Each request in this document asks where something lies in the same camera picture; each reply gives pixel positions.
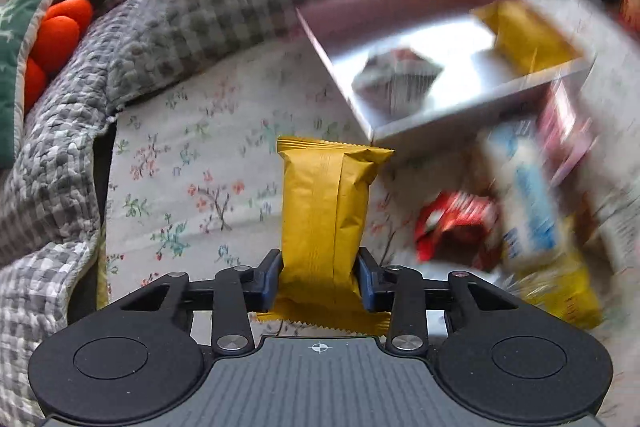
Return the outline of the yellow snack packet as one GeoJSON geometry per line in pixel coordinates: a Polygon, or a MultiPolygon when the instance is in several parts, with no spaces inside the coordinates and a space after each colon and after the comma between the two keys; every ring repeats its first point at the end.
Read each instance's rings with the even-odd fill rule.
{"type": "Polygon", "coordinates": [[[496,1],[471,11],[496,36],[495,48],[522,76],[576,60],[580,53],[528,4],[496,1]]]}
{"type": "Polygon", "coordinates": [[[282,320],[384,335],[387,312],[364,309],[352,273],[367,221],[369,187],[388,148],[281,136],[283,269],[262,322],[282,320]]]}

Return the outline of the silver printed snack packet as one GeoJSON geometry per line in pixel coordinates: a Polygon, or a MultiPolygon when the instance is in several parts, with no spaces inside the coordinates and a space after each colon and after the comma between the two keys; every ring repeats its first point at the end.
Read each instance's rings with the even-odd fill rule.
{"type": "Polygon", "coordinates": [[[375,52],[352,80],[352,90],[390,116],[408,116],[421,109],[443,71],[442,66],[411,48],[375,52]]]}

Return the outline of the red snack packet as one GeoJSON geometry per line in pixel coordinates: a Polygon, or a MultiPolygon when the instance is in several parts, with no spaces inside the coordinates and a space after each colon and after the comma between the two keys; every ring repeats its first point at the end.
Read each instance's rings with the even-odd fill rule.
{"type": "Polygon", "coordinates": [[[449,260],[489,272],[501,257],[498,206],[488,197],[440,192],[420,209],[414,243],[420,262],[449,260]]]}

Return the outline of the floral white cloth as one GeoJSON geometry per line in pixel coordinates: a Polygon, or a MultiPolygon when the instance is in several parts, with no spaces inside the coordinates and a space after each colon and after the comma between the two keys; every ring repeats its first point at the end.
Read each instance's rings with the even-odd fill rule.
{"type": "MultiPolygon", "coordinates": [[[[612,271],[594,270],[617,358],[639,353],[639,48],[587,0],[530,0],[596,56],[582,101],[597,140],[578,172],[612,271]]],[[[303,35],[228,58],[117,121],[106,273],[117,299],[169,271],[254,265],[281,237],[282,135],[359,143],[352,112],[303,35]]]]}

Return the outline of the white blue snack packet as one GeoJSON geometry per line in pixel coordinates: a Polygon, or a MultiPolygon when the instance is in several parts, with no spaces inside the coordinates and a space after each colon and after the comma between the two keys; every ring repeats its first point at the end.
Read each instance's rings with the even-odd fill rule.
{"type": "Polygon", "coordinates": [[[561,254],[561,221],[533,121],[497,124],[478,145],[500,207],[504,266],[521,272],[548,265],[561,254]]]}

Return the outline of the yellow snack bag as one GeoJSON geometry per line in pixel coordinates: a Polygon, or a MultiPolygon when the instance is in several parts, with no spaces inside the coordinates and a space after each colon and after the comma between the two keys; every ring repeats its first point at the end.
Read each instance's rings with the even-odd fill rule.
{"type": "Polygon", "coordinates": [[[586,262],[575,249],[535,271],[515,274],[521,299],[578,329],[602,323],[601,303],[593,290],[586,262]]]}

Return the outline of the grey checkered quilt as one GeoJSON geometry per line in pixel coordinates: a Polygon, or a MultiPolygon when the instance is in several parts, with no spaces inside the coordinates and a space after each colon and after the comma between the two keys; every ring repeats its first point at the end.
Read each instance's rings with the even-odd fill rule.
{"type": "Polygon", "coordinates": [[[114,0],[27,119],[1,177],[1,421],[33,426],[32,351],[66,323],[100,210],[92,149],[116,109],[284,36],[309,0],[114,0]]]}

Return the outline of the pink cardboard box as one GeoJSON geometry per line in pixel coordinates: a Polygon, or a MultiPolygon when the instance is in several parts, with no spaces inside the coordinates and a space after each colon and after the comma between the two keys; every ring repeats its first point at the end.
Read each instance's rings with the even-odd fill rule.
{"type": "Polygon", "coordinates": [[[469,138],[501,119],[537,112],[555,80],[578,90],[593,60],[522,76],[496,49],[495,34],[473,10],[521,0],[316,0],[297,17],[358,126],[373,146],[420,156],[469,138]],[[440,66],[432,87],[392,112],[352,83],[375,52],[408,48],[440,66]]]}

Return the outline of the yellow snack packet in box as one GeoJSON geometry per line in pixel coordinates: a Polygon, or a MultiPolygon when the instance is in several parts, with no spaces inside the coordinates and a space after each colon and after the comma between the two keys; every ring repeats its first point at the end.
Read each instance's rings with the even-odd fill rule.
{"type": "Polygon", "coordinates": [[[528,4],[496,1],[471,11],[496,36],[495,48],[522,76],[576,60],[580,53],[528,4]]]}

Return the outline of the small orange pumpkin cushion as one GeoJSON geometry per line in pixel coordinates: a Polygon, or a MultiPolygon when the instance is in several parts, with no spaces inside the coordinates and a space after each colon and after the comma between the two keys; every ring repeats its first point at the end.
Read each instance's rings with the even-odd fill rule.
{"type": "Polygon", "coordinates": [[[89,0],[64,0],[44,14],[27,59],[24,113],[40,99],[49,82],[65,66],[93,20],[89,0]]]}

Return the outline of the green embroidered pillow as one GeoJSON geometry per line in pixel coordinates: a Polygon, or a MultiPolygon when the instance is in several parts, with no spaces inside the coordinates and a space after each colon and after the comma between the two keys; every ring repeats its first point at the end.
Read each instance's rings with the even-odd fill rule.
{"type": "Polygon", "coordinates": [[[20,151],[27,59],[53,0],[9,0],[1,7],[0,164],[10,169],[20,151]]]}

